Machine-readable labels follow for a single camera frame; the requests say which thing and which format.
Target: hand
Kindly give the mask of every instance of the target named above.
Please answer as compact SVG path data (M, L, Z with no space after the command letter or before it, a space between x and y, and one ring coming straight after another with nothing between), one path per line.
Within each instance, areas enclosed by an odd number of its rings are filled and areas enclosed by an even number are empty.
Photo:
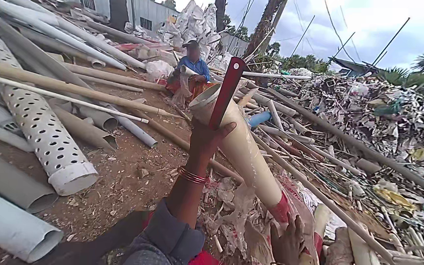
M207 81L203 75L192 75L191 80L196 81L196 82L206 82Z
M300 216L297 215L294 222L290 213L287 213L287 218L289 225L281 237L276 225L271 223L271 246L274 261L290 265L298 263L299 255L304 248L303 226Z
M189 149L189 160L185 169L191 173L202 176L207 168L209 159L217 151L222 140L235 129L237 123L231 122L224 127L213 131L197 119L192 118L192 134Z

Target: cloud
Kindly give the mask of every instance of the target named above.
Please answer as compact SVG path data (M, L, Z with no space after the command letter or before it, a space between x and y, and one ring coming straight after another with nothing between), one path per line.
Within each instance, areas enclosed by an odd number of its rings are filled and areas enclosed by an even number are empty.
M268 0L251 0L253 2L244 25L252 33L261 19ZM198 5L214 2L213 0L197 0ZM188 0L176 0L178 10L184 8ZM243 18L248 0L228 0L226 13L230 15L232 24L238 26ZM410 17L410 21L402 29L387 49L387 55L377 66L386 68L393 66L410 67L417 56L424 52L424 1L418 0L327 0L334 26L343 42L353 32L352 40L362 61L372 63L387 45L393 35ZM281 55L290 56L303 30L312 17L315 19L304 39L296 50L296 54L315 54L327 59L333 56L341 43L334 33L328 18L324 0L288 0L281 16L276 33L272 40L281 40ZM345 46L346 51L357 62L359 59L351 42ZM338 58L349 60L344 51Z

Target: roof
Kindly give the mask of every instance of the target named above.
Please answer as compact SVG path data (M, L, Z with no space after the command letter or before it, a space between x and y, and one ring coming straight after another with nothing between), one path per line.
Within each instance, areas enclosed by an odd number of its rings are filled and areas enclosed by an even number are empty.
M365 63L365 62L363 62L364 64L358 64L358 63L353 63L346 60L337 59L334 57L328 57L328 58L332 60L333 62L337 63L341 67L348 68L362 74L365 74L367 72L378 73L379 71L384 71L383 69L374 67L371 64Z

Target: bangle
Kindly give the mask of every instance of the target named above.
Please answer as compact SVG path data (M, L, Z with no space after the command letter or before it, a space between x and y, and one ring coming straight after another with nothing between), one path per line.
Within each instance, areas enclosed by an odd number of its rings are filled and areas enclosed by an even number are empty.
M178 168L178 173L180 177L189 180L195 184L205 184L207 182L207 178L199 177L195 174L192 174L191 172L184 169L184 166L180 166Z

